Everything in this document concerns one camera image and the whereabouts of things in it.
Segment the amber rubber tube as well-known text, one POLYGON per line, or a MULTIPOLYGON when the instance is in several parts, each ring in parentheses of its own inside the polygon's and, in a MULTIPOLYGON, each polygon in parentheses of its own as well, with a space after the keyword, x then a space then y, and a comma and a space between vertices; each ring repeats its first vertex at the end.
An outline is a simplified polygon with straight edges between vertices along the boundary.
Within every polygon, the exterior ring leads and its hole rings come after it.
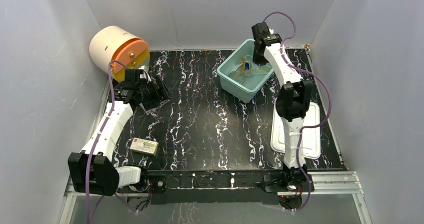
POLYGON ((238 83, 244 82, 248 77, 253 76, 256 73, 269 72, 272 68, 262 68, 257 65, 252 65, 247 61, 246 57, 242 57, 241 61, 236 64, 229 74, 233 74, 232 79, 238 83))

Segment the mint green plastic bin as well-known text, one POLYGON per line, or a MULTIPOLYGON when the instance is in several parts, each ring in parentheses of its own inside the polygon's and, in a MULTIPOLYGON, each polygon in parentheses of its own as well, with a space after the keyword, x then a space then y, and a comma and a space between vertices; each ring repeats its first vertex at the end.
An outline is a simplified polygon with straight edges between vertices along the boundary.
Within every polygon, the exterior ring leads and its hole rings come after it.
POLYGON ((245 40, 217 68, 222 89, 244 103, 249 103, 273 74, 269 63, 259 66, 253 62, 255 42, 245 40))

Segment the white red slide box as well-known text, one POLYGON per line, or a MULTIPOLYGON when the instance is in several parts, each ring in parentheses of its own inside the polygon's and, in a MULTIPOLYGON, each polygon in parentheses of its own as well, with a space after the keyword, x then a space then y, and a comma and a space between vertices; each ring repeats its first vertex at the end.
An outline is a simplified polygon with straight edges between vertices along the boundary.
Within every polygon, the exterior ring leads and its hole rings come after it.
POLYGON ((147 155, 153 155, 155 156, 158 150, 159 143, 156 141, 141 139, 141 138, 134 138, 130 145, 130 150, 137 152, 137 153, 143 153, 147 155))

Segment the white plastic bin lid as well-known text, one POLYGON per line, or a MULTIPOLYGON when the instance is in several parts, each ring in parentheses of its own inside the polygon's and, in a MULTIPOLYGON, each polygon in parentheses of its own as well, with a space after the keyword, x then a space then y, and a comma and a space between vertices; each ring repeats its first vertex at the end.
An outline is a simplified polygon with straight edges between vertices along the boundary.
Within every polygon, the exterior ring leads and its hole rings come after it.
MULTIPOLYGON (((273 108, 273 125, 271 129, 270 148, 274 152, 284 153, 285 150, 285 134, 284 126, 281 117, 278 115, 276 108, 273 108)), ((317 103, 310 102, 309 110, 304 119, 304 126, 318 125, 320 120, 320 108, 317 103)), ((306 128, 302 134, 302 157, 305 159, 318 159, 321 155, 320 152, 320 128, 306 128)))

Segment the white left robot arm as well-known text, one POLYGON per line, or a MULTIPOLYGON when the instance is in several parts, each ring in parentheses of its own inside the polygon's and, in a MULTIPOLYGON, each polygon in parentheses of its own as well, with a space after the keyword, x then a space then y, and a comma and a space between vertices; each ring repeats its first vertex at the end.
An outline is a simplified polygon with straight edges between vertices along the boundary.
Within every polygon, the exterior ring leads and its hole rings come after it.
POLYGON ((113 85, 105 113, 89 141, 79 152, 68 157, 68 167, 75 191, 104 196, 131 186, 137 192, 149 187, 149 178, 137 165, 114 167, 114 149, 124 126, 137 107, 145 113, 167 103, 172 97, 162 77, 142 69, 126 69, 124 80, 113 85))

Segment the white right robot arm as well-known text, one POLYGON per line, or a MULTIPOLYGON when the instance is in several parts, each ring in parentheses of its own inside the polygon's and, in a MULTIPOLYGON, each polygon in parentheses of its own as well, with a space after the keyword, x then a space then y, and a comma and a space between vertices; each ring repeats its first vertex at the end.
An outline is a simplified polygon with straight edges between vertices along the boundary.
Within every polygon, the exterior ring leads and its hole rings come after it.
POLYGON ((251 30, 254 39, 253 62, 258 65, 271 64, 280 85, 274 106, 285 135, 281 176, 266 184, 277 183, 288 191, 294 191, 308 176, 302 154, 302 131, 310 107, 312 82, 304 80, 294 69, 283 47, 282 38, 272 33, 267 23, 257 23, 251 30))

